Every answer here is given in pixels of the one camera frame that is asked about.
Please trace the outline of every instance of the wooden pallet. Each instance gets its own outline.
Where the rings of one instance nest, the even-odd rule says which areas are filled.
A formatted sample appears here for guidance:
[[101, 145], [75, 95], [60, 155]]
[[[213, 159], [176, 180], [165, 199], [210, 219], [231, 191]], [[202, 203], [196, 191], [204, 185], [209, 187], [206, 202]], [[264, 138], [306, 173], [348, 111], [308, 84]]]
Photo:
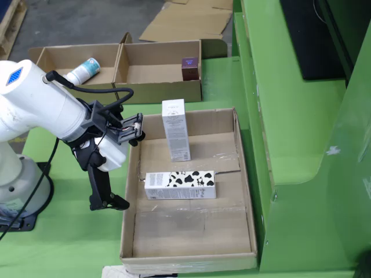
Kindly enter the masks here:
[[19, 29], [21, 28], [27, 6], [24, 0], [13, 0], [0, 23], [0, 60], [7, 60]]

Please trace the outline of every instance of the cardboard box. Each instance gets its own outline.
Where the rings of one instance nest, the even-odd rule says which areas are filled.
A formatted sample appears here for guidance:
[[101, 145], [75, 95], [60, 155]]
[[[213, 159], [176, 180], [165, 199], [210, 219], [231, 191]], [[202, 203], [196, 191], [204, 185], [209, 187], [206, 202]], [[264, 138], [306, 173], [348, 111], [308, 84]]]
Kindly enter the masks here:
[[[123, 43], [131, 43], [132, 37], [126, 33], [120, 43], [104, 43], [96, 45], [65, 45], [36, 47], [28, 50], [28, 55], [37, 66], [43, 71], [57, 71], [64, 75], [78, 67], [88, 58], [95, 58], [101, 66], [100, 72], [90, 78], [79, 87], [89, 89], [112, 89], [118, 53]], [[110, 94], [90, 94], [68, 91], [74, 96], [79, 97], [86, 102], [98, 100], [104, 105], [117, 100], [115, 93]]]
[[167, 2], [139, 39], [150, 42], [221, 39], [232, 15], [232, 4], [232, 0]]
[[123, 44], [118, 57], [114, 86], [129, 87], [134, 96], [126, 103], [161, 103], [183, 98], [201, 101], [201, 75], [183, 81], [181, 63], [186, 57], [198, 58], [201, 73], [201, 41]]
[[[234, 109], [186, 113], [192, 160], [170, 161], [162, 116], [144, 117], [146, 139], [131, 147], [120, 258], [137, 274], [257, 267], [245, 157]], [[216, 199], [148, 200], [146, 173], [213, 170]]]

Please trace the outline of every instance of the purple box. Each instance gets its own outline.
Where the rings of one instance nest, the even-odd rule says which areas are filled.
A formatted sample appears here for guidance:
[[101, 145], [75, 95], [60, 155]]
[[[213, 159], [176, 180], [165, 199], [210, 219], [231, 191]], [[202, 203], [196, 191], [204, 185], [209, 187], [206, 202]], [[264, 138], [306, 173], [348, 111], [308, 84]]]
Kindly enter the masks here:
[[181, 73], [183, 74], [183, 81], [199, 80], [198, 58], [183, 58], [181, 61]]

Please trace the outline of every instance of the green table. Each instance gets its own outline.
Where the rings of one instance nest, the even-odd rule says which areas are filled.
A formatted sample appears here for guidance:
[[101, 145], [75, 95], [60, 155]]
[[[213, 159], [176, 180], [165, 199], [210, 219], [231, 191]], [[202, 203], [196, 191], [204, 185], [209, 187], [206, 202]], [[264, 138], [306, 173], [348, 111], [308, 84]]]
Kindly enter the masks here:
[[[204, 60], [202, 103], [187, 103], [187, 110], [236, 107], [242, 131], [248, 116], [239, 57]], [[160, 113], [160, 104], [126, 105], [124, 115], [136, 112]], [[30, 132], [24, 154], [46, 161], [54, 137], [37, 128]], [[127, 163], [110, 172], [112, 191], [124, 194]], [[78, 166], [68, 146], [60, 144], [50, 176], [55, 193], [40, 214], [32, 232], [9, 233], [0, 242], [1, 277], [100, 277], [106, 265], [119, 265], [122, 213], [113, 210], [91, 212], [88, 175]], [[200, 273], [183, 277], [351, 277], [351, 272], [261, 275], [257, 270]]]

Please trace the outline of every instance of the white bottle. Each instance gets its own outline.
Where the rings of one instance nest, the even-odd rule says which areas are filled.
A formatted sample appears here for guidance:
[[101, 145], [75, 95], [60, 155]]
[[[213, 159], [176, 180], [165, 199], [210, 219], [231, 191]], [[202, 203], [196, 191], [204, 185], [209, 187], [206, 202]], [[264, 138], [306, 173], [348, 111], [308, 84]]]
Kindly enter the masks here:
[[75, 86], [84, 84], [91, 77], [100, 72], [100, 65], [94, 58], [89, 58], [76, 69], [64, 75], [68, 81], [73, 83]]

